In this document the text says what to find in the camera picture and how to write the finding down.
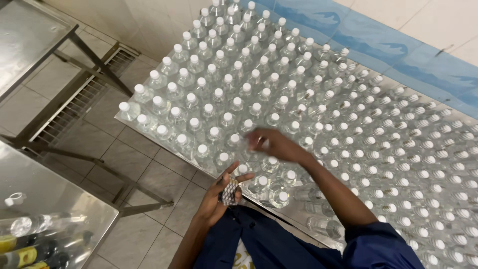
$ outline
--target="yellow label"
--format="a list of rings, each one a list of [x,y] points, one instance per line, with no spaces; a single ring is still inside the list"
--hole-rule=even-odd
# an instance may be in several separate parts
[[[17,238],[12,235],[0,236],[0,253],[10,252],[17,245]]]
[[[50,267],[48,266],[48,264],[46,264],[42,261],[39,262],[39,263],[35,263],[33,265],[25,267],[25,269],[49,269],[49,268]]]
[[[18,268],[22,268],[25,265],[32,264],[36,260],[35,247],[24,247],[15,251],[18,254],[20,261],[18,262]]]

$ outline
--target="dark blue sleeve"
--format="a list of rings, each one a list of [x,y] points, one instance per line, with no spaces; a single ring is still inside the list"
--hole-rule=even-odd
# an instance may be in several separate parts
[[[348,228],[345,241],[342,261],[346,268],[424,269],[413,249],[388,223]]]

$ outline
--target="person's hand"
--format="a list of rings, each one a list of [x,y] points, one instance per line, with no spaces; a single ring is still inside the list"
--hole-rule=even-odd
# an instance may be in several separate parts
[[[249,151],[263,151],[280,160],[301,163],[310,154],[275,129],[256,128],[247,134]]]
[[[204,198],[194,215],[194,219],[200,222],[206,222],[209,227],[212,227],[216,222],[224,215],[226,212],[227,206],[221,202],[218,202],[218,195],[223,191],[230,181],[230,174],[234,169],[239,166],[239,162],[235,161],[231,166],[229,166],[218,178],[217,180],[209,187]],[[242,176],[236,177],[236,180],[240,183],[246,180],[250,180],[254,177],[254,173],[247,173]],[[242,199],[242,190],[238,186],[236,189],[236,202],[240,202]]]

